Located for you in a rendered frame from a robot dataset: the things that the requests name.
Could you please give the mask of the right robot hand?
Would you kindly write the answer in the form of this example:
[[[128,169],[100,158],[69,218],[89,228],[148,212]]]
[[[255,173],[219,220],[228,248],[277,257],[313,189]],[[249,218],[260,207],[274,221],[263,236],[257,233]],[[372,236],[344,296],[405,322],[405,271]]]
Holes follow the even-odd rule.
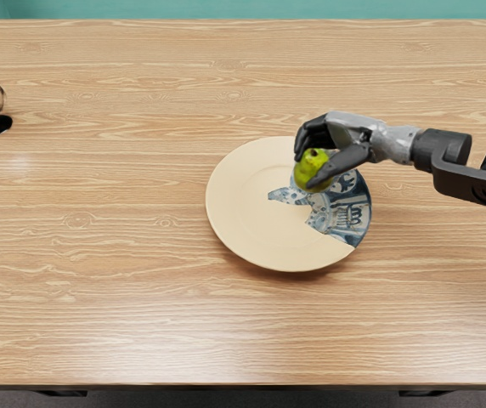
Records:
[[[421,128],[411,125],[389,126],[379,119],[333,110],[303,123],[298,129],[295,161],[300,162],[309,148],[336,151],[306,183],[306,187],[312,189],[366,162],[391,160],[402,165],[411,164],[412,145],[422,132]]]

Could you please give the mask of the green pear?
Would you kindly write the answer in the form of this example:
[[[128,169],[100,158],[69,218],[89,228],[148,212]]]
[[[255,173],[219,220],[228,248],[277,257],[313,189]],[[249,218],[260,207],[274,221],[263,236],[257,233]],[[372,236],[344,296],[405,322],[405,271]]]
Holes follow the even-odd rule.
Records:
[[[307,182],[312,179],[319,169],[330,159],[328,152],[320,148],[308,148],[303,152],[300,161],[293,168],[293,179],[298,188],[308,193],[320,193],[330,188],[333,178],[314,186],[307,187]]]

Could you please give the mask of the cream plate with blue pattern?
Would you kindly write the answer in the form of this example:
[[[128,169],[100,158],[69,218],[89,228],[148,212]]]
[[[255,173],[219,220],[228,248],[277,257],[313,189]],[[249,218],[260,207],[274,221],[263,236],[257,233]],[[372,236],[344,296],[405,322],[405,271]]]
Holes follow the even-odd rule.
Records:
[[[370,227],[370,192],[351,170],[329,189],[309,194],[292,179],[293,139],[277,136],[243,144],[213,170],[206,213],[220,241],[265,269],[322,269],[349,255]]]

